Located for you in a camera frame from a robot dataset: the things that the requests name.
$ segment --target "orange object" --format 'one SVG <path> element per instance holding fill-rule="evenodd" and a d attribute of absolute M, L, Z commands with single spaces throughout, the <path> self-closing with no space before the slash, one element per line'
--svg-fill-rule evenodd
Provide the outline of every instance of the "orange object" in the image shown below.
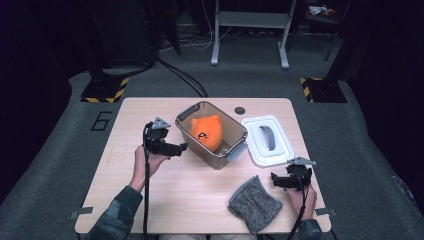
<path fill-rule="evenodd" d="M 190 134 L 209 151 L 214 152 L 221 145 L 224 135 L 219 116 L 192 119 Z"/>
<path fill-rule="evenodd" d="M 328 11 L 323 12 L 322 14 L 329 16 L 329 15 L 333 15 L 335 13 L 336 13 L 336 11 L 334 11 L 333 9 L 330 8 L 330 9 L 328 9 Z"/>

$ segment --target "person's hand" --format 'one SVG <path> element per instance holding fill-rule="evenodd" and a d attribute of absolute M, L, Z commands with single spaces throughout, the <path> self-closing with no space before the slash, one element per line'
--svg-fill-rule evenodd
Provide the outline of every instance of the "person's hand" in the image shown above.
<path fill-rule="evenodd" d="M 289 198 L 293 204 L 293 207 L 296 209 L 296 212 L 300 212 L 300 208 L 303 205 L 303 196 L 302 191 L 296 191 L 296 189 L 287 188 L 284 189 L 289 195 Z M 305 212 L 303 213 L 302 220 L 312 219 L 315 211 L 315 204 L 317 202 L 317 193 L 312 188 L 312 185 L 309 185 L 308 189 L 305 189 L 305 194 L 308 192 L 305 203 Z"/>
<path fill-rule="evenodd" d="M 159 166 L 167 159 L 170 159 L 169 156 L 149 154 L 149 164 L 150 164 L 150 177 L 155 174 L 159 169 Z M 144 158 L 144 147 L 138 146 L 135 151 L 135 161 L 134 161 L 134 172 L 129 186 L 134 188 L 136 191 L 141 192 L 145 184 L 146 176 L 146 160 Z"/>

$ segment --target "knitted glove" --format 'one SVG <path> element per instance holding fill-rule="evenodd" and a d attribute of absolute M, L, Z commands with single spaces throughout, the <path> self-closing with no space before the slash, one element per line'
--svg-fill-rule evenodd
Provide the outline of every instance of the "knitted glove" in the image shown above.
<path fill-rule="evenodd" d="M 256 234 L 268 226 L 282 207 L 283 203 L 270 196 L 255 176 L 233 194 L 228 210 L 246 222 L 251 234 Z"/>

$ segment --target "black cable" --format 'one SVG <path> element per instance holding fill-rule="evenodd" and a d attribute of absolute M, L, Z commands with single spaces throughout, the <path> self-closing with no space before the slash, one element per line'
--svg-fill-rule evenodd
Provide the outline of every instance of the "black cable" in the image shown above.
<path fill-rule="evenodd" d="M 169 69 L 171 72 L 173 72 L 175 75 L 177 75 L 181 80 L 183 80 L 187 85 L 189 85 L 200 97 L 209 97 L 206 89 L 202 86 L 200 82 L 198 82 L 194 77 L 192 77 L 190 74 L 172 66 L 169 63 L 164 62 L 159 57 L 157 58 L 157 61 L 161 63 L 163 66 L 165 66 L 167 69 Z"/>
<path fill-rule="evenodd" d="M 338 238 L 337 238 L 336 233 L 334 232 L 334 230 L 333 229 L 330 229 L 330 231 L 331 231 L 331 234 L 333 235 L 334 239 L 335 240 L 338 240 Z"/>
<path fill-rule="evenodd" d="M 299 227 L 300 222 L 302 221 L 303 213 L 305 212 L 306 198 L 308 197 L 308 192 L 309 192 L 309 189 L 308 189 L 306 194 L 305 194 L 305 186 L 303 186 L 302 181 L 296 175 L 296 173 L 294 173 L 294 175 L 296 176 L 297 180 L 299 180 L 299 184 L 302 188 L 303 203 L 302 203 L 302 207 L 300 208 L 299 215 L 297 216 L 296 222 L 294 223 L 293 228 L 292 228 L 289 236 L 287 237 L 287 240 L 291 240 L 293 238 L 294 233 L 296 232 L 296 229 Z"/>
<path fill-rule="evenodd" d="M 144 218 L 143 218 L 143 238 L 147 240 L 147 221 L 149 218 L 149 185 L 150 185 L 150 163 L 149 163 L 149 150 L 146 148 L 146 129 L 143 131 L 143 147 L 144 147 L 144 159 L 145 159 L 145 181 L 144 181 Z"/>
<path fill-rule="evenodd" d="M 275 240 L 275 238 L 273 238 L 271 235 L 269 234 L 265 234 L 266 239 L 271 239 L 271 240 Z"/>

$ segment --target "person's left hand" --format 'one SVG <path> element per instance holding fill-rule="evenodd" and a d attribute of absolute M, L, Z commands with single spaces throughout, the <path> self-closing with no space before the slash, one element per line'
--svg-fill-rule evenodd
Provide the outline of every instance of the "person's left hand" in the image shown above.
<path fill-rule="evenodd" d="M 149 154 L 149 164 L 150 164 L 150 177 L 156 173 L 159 169 L 159 166 L 167 159 L 170 159 L 169 156 Z M 144 147 L 138 146 L 135 151 L 135 161 L 134 161 L 134 172 L 130 187 L 134 188 L 136 191 L 141 192 L 145 184 L 146 160 L 144 158 Z"/>

